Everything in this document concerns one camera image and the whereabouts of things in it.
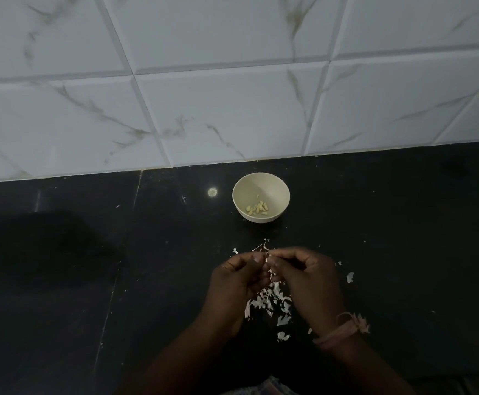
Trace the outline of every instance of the bowl rim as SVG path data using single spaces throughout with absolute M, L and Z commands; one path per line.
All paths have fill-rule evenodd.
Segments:
M 263 217 L 263 218 L 258 218 L 257 216 L 253 216 L 253 215 L 249 215 L 245 212 L 243 212 L 239 206 L 237 206 L 236 204 L 236 200 L 234 199 L 234 190 L 236 190 L 236 186 L 238 185 L 238 183 L 243 180 L 244 178 L 248 177 L 248 176 L 252 176 L 252 175 L 259 175 L 259 174 L 264 174 L 264 175 L 269 175 L 269 176 L 274 176 L 275 178 L 277 178 L 278 180 L 280 180 L 283 185 L 285 185 L 285 188 L 287 188 L 287 192 L 289 192 L 289 200 L 287 201 L 287 205 L 283 208 L 283 211 L 280 212 L 279 214 L 277 215 L 273 215 L 273 216 L 267 216 L 267 217 Z M 234 206 L 236 207 L 236 209 L 238 210 L 238 212 L 243 216 L 243 214 L 247 215 L 248 217 L 250 218 L 253 218 L 253 219 L 259 219 L 259 220 L 266 220 L 266 219 L 273 219 L 275 216 L 278 217 L 280 216 L 283 212 L 285 212 L 285 210 L 287 209 L 287 207 L 289 206 L 289 203 L 291 202 L 291 191 L 289 190 L 289 186 L 287 185 L 287 183 L 285 183 L 280 177 L 276 176 L 276 175 L 273 175 L 272 173 L 267 173 L 267 172 L 252 172 L 252 173 L 249 173 L 248 175 L 245 175 L 243 177 L 241 177 L 238 181 L 236 181 L 236 184 L 234 185 L 234 188 L 232 188 L 232 202 L 234 203 Z

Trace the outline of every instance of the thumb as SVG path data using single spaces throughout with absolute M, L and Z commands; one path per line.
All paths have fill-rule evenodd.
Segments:
M 267 263 L 274 273 L 279 276 L 283 276 L 285 281 L 287 281 L 291 286 L 304 274 L 301 270 L 298 270 L 291 265 L 287 260 L 278 258 L 277 256 L 268 257 Z
M 256 260 L 249 260 L 245 266 L 237 271 L 237 275 L 240 277 L 241 281 L 245 284 L 248 284 L 250 279 L 262 268 L 263 263 L 258 263 Z

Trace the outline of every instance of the wall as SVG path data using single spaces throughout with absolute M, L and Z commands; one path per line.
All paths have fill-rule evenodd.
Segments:
M 0 0 L 0 180 L 479 140 L 479 0 Z

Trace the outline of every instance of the forearm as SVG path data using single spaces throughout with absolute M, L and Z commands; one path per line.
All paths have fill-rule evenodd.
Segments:
M 190 393 L 210 360 L 223 348 L 225 335 L 197 318 L 155 358 L 144 373 L 117 394 Z
M 333 356 L 348 369 L 366 394 L 415 395 L 404 381 L 358 335 L 353 335 L 331 350 Z

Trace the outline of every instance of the person's left hand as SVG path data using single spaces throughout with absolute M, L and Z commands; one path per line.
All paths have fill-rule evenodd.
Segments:
M 214 269 L 199 315 L 210 330 L 227 338 L 239 332 L 247 301 L 270 283 L 269 272 L 262 271 L 266 257 L 263 252 L 237 254 Z

